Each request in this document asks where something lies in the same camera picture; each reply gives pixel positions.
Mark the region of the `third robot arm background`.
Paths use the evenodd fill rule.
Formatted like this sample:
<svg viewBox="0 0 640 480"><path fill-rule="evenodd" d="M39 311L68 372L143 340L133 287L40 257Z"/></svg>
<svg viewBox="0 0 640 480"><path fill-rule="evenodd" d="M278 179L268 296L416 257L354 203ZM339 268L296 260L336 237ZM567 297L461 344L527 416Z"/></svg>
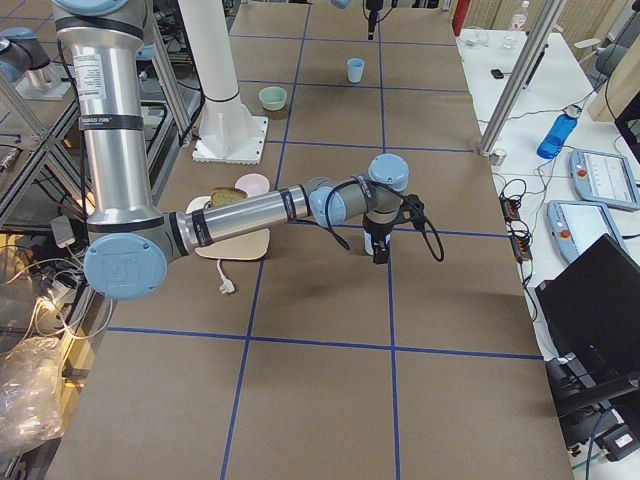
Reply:
<svg viewBox="0 0 640 480"><path fill-rule="evenodd" d="M70 83L26 27L1 32L1 74L26 100L61 101Z"/></svg>

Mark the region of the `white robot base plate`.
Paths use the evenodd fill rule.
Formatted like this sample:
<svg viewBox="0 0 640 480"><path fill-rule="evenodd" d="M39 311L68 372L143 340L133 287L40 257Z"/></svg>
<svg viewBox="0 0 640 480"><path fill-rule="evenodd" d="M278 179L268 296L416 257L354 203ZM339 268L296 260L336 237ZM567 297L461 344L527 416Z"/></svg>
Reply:
<svg viewBox="0 0 640 480"><path fill-rule="evenodd" d="M248 122L229 122L223 114L204 116L192 158L196 162L257 165L264 150L269 119L249 116Z"/></svg>

